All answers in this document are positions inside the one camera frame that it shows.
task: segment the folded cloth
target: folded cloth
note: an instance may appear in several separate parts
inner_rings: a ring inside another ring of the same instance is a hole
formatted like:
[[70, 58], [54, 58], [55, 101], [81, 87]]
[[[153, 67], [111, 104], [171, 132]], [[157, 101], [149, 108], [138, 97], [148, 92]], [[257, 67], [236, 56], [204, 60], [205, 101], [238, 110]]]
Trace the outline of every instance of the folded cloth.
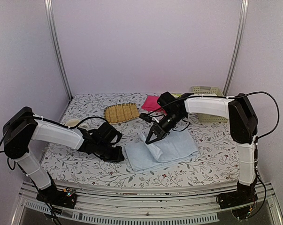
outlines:
[[142, 105], [141, 108], [147, 110], [147, 111], [154, 111], [156, 109], [160, 108], [160, 105], [158, 105], [157, 101], [158, 101], [159, 96], [151, 96], [149, 95], [144, 104]]
[[140, 132], [142, 142], [125, 148], [128, 160], [135, 173], [157, 170], [185, 160], [193, 159], [199, 154], [196, 143], [190, 133], [172, 131], [164, 139], [152, 144], [145, 144], [145, 134]]

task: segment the light blue towel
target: light blue towel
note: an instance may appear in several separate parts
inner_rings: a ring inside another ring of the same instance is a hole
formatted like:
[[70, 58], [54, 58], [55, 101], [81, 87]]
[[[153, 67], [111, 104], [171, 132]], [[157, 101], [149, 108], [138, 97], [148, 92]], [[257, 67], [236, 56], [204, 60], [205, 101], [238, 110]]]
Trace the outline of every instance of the light blue towel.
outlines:
[[199, 150], [190, 133], [171, 131], [164, 139], [145, 144], [145, 134], [139, 133], [142, 142], [128, 145], [125, 150], [136, 173], [157, 170], [188, 159], [195, 159]]

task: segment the vent grille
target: vent grille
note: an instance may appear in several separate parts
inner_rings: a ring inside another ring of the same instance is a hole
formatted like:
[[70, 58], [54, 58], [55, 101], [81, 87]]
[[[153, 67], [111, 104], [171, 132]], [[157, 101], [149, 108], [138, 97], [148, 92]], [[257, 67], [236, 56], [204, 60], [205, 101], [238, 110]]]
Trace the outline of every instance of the vent grille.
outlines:
[[[49, 208], [43, 203], [27, 200], [26, 207], [46, 214], [51, 214]], [[167, 218], [147, 220], [130, 218], [122, 219], [111, 217], [108, 218], [92, 216], [86, 213], [72, 212], [71, 219], [96, 225], [200, 225], [219, 221], [216, 213], [211, 213], [203, 216], [185, 217], [180, 219]]]

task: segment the white wall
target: white wall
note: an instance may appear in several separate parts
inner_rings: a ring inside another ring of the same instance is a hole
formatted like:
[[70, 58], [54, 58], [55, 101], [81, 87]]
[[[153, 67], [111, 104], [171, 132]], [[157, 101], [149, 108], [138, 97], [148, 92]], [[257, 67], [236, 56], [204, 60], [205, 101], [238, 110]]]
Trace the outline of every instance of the white wall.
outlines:
[[[0, 0], [0, 139], [4, 123], [23, 106], [57, 120], [67, 101], [44, 1]], [[34, 147], [42, 150], [44, 145]], [[6, 160], [0, 154], [0, 225], [9, 224], [23, 180], [18, 168], [13, 172], [8, 169]]]
[[241, 0], [53, 1], [71, 89], [223, 88]]
[[[272, 181], [283, 211], [283, 0], [249, 2], [245, 33], [230, 94], [264, 90], [278, 101], [278, 129], [259, 141], [259, 168]], [[259, 134], [273, 128], [275, 105], [269, 97], [250, 97], [258, 115]]]

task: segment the pink cloth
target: pink cloth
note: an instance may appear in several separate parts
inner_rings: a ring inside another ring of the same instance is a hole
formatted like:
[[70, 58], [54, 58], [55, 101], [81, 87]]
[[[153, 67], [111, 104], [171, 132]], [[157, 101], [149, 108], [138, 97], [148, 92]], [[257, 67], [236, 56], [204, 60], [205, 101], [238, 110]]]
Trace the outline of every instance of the pink cloth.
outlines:
[[157, 103], [159, 96], [148, 96], [145, 100], [145, 103], [141, 108], [147, 111], [154, 111], [160, 108], [160, 105]]

